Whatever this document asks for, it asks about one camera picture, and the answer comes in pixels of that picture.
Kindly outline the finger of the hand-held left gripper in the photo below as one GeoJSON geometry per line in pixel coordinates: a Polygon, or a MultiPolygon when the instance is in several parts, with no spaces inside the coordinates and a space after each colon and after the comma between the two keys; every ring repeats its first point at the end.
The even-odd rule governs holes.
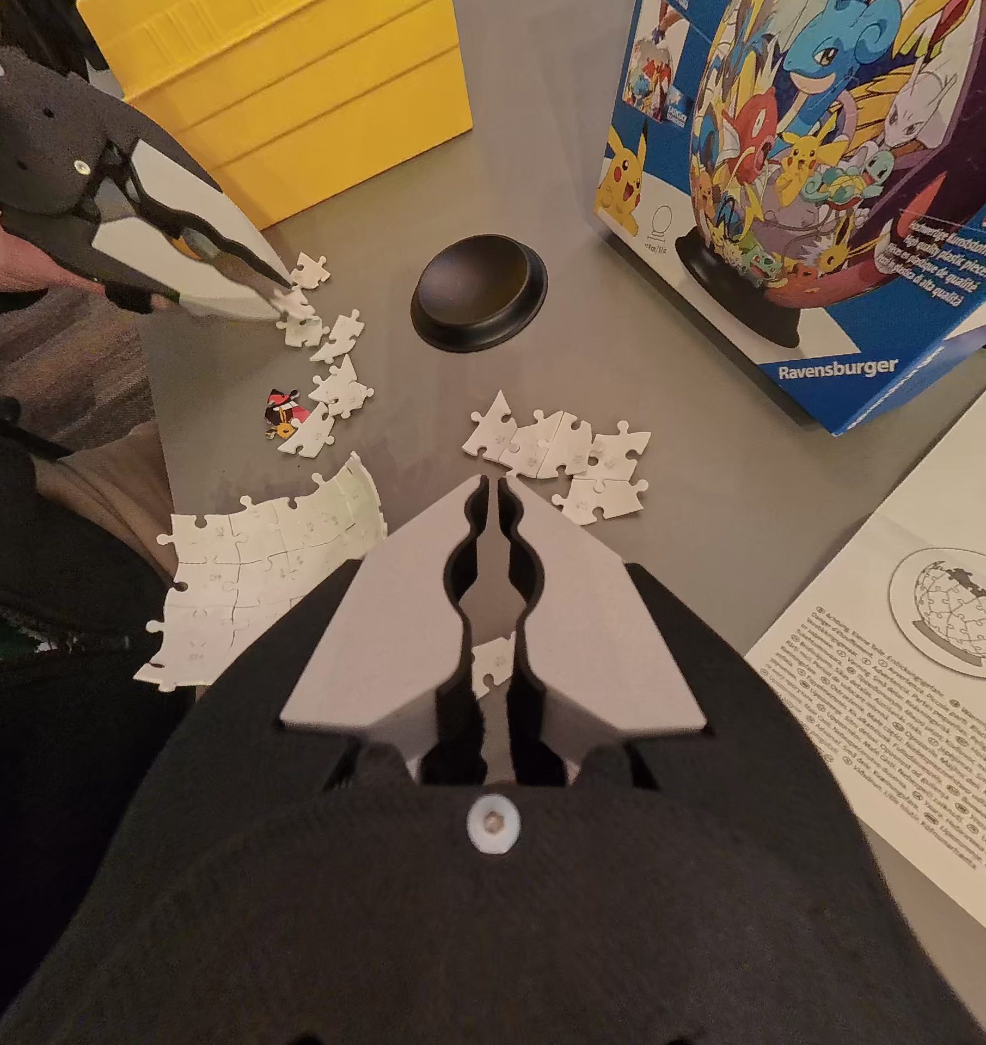
{"type": "Polygon", "coordinates": [[[224,191],[143,139],[130,152],[130,180],[140,209],[160,227],[197,232],[282,288],[289,270],[246,214],[224,191]]]}
{"type": "Polygon", "coordinates": [[[97,200],[101,222],[93,246],[107,259],[130,268],[138,277],[160,285],[160,293],[198,316],[241,321],[273,321],[279,314],[271,304],[272,291],[282,288],[250,270],[239,282],[211,261],[187,256],[159,228],[142,216],[128,200],[97,200]]]}

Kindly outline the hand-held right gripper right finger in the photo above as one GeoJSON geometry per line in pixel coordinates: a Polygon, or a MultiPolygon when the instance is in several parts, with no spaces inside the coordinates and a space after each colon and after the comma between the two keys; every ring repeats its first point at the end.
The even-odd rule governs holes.
{"type": "Polygon", "coordinates": [[[564,786],[595,748],[703,732],[623,558],[513,478],[498,481],[498,514],[524,602],[506,695],[516,782],[564,786]]]}

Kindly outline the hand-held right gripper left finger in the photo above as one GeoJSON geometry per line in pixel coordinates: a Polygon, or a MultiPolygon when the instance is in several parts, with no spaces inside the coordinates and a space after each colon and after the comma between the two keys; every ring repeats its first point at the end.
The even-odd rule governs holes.
{"type": "Polygon", "coordinates": [[[366,554],[280,713],[298,730],[394,746],[423,783],[479,785],[485,719],[461,600],[478,575],[488,477],[366,554]]]}

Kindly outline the assembled curved puzzle section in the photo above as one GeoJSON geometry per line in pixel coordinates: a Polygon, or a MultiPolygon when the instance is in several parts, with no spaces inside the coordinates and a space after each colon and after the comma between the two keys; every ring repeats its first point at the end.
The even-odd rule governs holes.
{"type": "Polygon", "coordinates": [[[362,559],[388,536],[376,483],[352,451],[334,477],[312,477],[298,497],[253,503],[242,510],[173,515],[178,564],[162,616],[146,629],[160,648],[135,673],[162,693],[212,686],[246,648],[337,568],[362,559]]]}

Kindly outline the puzzle pieces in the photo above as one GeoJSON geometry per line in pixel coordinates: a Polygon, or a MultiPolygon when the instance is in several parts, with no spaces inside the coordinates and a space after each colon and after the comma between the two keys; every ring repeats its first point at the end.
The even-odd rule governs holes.
{"type": "MultiPolygon", "coordinates": [[[[516,479],[514,474],[504,478],[516,479]]],[[[596,511],[604,519],[631,514],[640,508],[639,494],[645,490],[644,481],[631,484],[616,477],[587,477],[573,479],[569,496],[554,495],[551,508],[578,527],[594,521],[596,511]]]]}

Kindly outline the colourful puzzle ball box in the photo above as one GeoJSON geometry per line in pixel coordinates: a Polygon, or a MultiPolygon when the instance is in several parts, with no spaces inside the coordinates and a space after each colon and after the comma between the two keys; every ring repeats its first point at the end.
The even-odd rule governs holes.
{"type": "Polygon", "coordinates": [[[844,434],[986,345],[986,1],[636,2],[595,215],[844,434]]]}

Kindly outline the person's left hand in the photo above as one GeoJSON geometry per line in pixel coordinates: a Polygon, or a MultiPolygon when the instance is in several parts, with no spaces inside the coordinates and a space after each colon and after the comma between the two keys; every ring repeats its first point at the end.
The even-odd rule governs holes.
{"type": "Polygon", "coordinates": [[[105,296],[105,288],[60,268],[49,256],[7,231],[0,222],[0,294],[72,288],[105,296]]]}

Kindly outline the yellow plastic bin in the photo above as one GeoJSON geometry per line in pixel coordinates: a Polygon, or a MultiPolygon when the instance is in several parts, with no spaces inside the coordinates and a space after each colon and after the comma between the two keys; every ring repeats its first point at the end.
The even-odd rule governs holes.
{"type": "Polygon", "coordinates": [[[473,125],[451,1],[83,1],[124,98],[259,229],[473,125]]]}

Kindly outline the person's beige pants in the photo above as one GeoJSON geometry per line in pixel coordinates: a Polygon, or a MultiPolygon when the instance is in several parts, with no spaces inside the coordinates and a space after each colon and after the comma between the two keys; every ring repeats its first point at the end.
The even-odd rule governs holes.
{"type": "Polygon", "coordinates": [[[168,493],[147,483],[128,486],[109,480],[103,472],[72,466],[65,460],[46,462],[36,458],[36,490],[46,502],[93,524],[126,545],[170,584],[177,572],[177,556],[158,542],[171,520],[168,493]]]}

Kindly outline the black round stand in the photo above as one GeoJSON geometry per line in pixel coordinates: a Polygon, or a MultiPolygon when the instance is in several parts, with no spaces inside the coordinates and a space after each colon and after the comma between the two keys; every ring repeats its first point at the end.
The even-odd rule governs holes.
{"type": "Polygon", "coordinates": [[[529,326],[548,286],[548,270],[527,243],[494,233],[470,236],[441,250],[421,272],[412,327],[447,353],[486,351],[529,326]]]}

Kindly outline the white instruction sheet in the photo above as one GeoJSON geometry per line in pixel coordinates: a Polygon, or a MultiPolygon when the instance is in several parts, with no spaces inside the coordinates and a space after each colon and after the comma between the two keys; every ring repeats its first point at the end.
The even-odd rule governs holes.
{"type": "Polygon", "coordinates": [[[986,390],[747,661],[856,817],[986,930],[986,390]]]}

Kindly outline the person's black jacket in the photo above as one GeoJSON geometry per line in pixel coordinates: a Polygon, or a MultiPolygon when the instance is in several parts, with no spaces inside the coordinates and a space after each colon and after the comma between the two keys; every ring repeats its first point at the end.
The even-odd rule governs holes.
{"type": "Polygon", "coordinates": [[[0,435],[0,1018],[94,880],[131,797],[193,699],[134,679],[166,584],[36,490],[65,460],[173,502],[154,421],[49,459],[0,435]]]}

